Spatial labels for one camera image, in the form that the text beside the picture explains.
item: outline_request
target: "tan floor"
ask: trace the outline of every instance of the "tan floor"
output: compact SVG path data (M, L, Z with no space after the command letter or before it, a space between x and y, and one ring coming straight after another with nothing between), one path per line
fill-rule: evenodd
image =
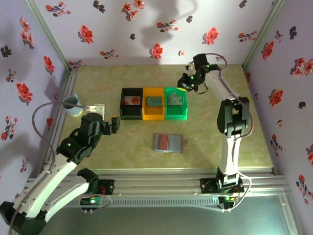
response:
M184 65L81 67L73 92L83 105L104 103L105 120L111 120L119 115L122 88L175 87L183 72ZM239 95L249 98L255 120L253 134L242 140L239 166L272 166L241 65L229 65L224 78ZM122 120L118 133L103 136L78 169L217 167L222 152L222 136L216 125L220 102L210 89L203 95L189 92L187 99L188 120ZM61 139L79 127L80 121L80 117L67 116ZM182 154L156 153L152 151L153 133L180 134L188 144Z

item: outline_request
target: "floral wallpaper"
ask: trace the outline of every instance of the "floral wallpaper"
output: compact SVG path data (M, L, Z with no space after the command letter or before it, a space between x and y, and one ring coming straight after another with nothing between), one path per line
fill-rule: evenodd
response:
M53 6L58 12L62 6ZM34 110L58 98L63 64L28 7L19 0L6 2L0 14L0 204L13 201L27 178L39 171L45 145L31 124ZM36 115L45 136L53 125L55 107ZM8 226L0 219L0 235Z
M79 61L82 65L187 64L203 52L242 64L273 4L273 0L35 2L69 66ZM269 44L265 58L270 50Z
M313 211L312 11L310 0L287 1L246 70L272 159L288 179L303 234L312 234Z

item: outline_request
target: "plastic bin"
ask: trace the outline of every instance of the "plastic bin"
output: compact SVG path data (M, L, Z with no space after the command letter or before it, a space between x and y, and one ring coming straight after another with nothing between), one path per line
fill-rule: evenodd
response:
M138 96L140 98L138 105L126 105L126 96ZM122 88L121 102L120 102L120 117L121 120L142 120L142 88Z
M146 99L148 96L162 97L162 105L159 107L146 105ZM142 119L143 120L164 120L165 119L164 87L144 87L143 88Z
M168 105L168 97L176 92L176 96L182 96L182 105ZM174 88L165 88L165 119L169 120L187 120L188 118L188 103L186 92Z

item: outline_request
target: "small cup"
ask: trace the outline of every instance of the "small cup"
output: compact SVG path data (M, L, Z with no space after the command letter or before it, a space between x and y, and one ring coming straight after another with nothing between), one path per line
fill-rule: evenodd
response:
M82 106L82 104L78 100L77 94L73 94L69 97L66 97L63 100L63 102ZM63 108L65 109L67 114L72 116L72 117L78 117L83 113L83 108L80 108L80 107L75 107L75 106L71 106L68 104L63 104Z

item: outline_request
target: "robotic arm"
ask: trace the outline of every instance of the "robotic arm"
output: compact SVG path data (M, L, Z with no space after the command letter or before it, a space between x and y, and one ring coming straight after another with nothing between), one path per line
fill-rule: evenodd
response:
M86 168L77 173L68 187L57 186L85 157L90 156L102 135L116 133L118 129L119 117L113 117L110 124L103 121L103 116L99 113L82 116L80 128L75 129L57 148L52 171L48 170L50 162L31 187L13 202L3 202L0 205L4 221L10 225L13 214L18 210L13 229L21 235L37 235L49 219L71 200L83 193L97 193L98 176ZM34 187L36 188L25 201L25 196Z
M216 183L219 191L228 191L239 182L238 154L241 140L239 137L248 127L249 100L247 97L238 96L230 88L227 82L219 76L220 67L216 64L209 64L206 54L196 55L186 69L188 74L182 75L178 81L178 88L188 92L194 90L198 93L198 86L204 83L206 90L209 86L221 102L217 126L222 134L223 149ZM246 109L235 97L238 97Z

